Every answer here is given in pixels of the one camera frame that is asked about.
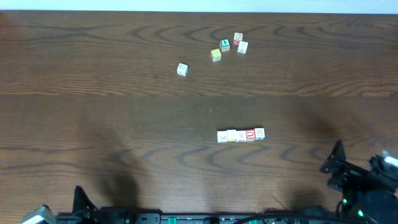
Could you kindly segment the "wooden block red U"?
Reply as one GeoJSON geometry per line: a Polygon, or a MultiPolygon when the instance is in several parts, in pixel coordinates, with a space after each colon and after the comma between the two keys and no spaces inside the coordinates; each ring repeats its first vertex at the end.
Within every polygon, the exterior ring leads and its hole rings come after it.
{"type": "Polygon", "coordinates": [[[255,141],[256,140],[256,132],[254,129],[247,129],[246,130],[246,141],[255,141]]]}

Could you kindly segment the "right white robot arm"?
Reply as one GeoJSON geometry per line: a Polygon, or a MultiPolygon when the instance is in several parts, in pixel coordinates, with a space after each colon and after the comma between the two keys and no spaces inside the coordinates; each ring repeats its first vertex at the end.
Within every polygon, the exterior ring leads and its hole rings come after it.
{"type": "Polygon", "coordinates": [[[373,155],[366,170],[346,160],[337,140],[320,172],[331,174],[327,185],[342,193],[338,216],[367,223],[397,223],[397,156],[388,151],[373,155]]]}

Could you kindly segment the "plain white wooden block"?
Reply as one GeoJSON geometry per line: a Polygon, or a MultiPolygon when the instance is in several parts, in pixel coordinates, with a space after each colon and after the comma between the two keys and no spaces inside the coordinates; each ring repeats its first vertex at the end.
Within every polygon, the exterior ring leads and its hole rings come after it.
{"type": "Polygon", "coordinates": [[[237,53],[246,54],[248,48],[248,43],[245,41],[240,41],[237,49],[237,53]]]}

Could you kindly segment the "wooden block letter A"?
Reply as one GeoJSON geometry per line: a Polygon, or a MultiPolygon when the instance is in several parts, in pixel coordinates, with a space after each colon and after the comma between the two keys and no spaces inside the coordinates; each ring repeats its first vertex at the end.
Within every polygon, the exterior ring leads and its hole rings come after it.
{"type": "Polygon", "coordinates": [[[245,130],[236,131],[236,141],[237,142],[246,142],[247,141],[245,130]]]}

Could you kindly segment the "wooden block letter I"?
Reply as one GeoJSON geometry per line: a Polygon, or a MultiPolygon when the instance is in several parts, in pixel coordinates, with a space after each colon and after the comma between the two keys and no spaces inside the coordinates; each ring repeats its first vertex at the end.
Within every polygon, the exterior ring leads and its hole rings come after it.
{"type": "Polygon", "coordinates": [[[217,131],[217,142],[227,142],[228,141],[228,133],[227,131],[217,131]]]}

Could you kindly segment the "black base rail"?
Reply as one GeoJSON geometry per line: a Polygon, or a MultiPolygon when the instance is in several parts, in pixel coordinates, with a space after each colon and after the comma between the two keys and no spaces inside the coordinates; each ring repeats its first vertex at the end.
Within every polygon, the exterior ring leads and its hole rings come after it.
{"type": "MultiPolygon", "coordinates": [[[[334,215],[322,206],[308,207],[301,210],[278,210],[267,208],[262,214],[257,213],[158,213],[154,210],[141,210],[136,212],[135,224],[232,224],[238,220],[256,215],[294,214],[308,215],[323,218],[334,218],[334,215]]],[[[74,215],[72,213],[60,213],[56,216],[59,223],[95,223],[95,214],[74,215]]],[[[253,224],[275,224],[275,223],[330,223],[318,220],[293,220],[289,218],[263,218],[246,223],[253,224]]]]}

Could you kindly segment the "wooden block yellow S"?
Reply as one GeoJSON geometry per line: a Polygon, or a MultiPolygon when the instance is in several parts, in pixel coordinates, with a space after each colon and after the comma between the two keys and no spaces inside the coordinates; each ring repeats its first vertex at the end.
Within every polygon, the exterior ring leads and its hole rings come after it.
{"type": "Polygon", "coordinates": [[[237,141],[237,130],[229,129],[226,131],[227,141],[228,142],[236,142],[237,141]]]}

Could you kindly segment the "wooden block letter L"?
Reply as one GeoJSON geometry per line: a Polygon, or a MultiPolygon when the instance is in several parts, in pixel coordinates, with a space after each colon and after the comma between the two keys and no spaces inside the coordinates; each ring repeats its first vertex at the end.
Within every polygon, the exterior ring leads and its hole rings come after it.
{"type": "Polygon", "coordinates": [[[183,77],[186,77],[189,71],[189,66],[184,63],[179,63],[177,67],[177,74],[183,77]]]}

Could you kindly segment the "wooden block green top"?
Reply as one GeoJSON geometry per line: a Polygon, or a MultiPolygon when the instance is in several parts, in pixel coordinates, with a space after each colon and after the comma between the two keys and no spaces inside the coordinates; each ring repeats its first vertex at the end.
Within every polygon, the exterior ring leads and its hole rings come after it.
{"type": "Polygon", "coordinates": [[[221,52],[229,51],[231,47],[229,39],[221,39],[220,40],[220,50],[221,52]]]}

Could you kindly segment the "wooden block yellow W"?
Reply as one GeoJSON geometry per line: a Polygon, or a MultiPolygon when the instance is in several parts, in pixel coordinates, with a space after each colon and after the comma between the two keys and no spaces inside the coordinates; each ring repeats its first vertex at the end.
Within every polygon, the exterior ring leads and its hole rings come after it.
{"type": "Polygon", "coordinates": [[[221,58],[222,58],[220,49],[211,50],[210,55],[211,55],[211,59],[213,62],[217,62],[217,61],[221,60],[221,58]]]}

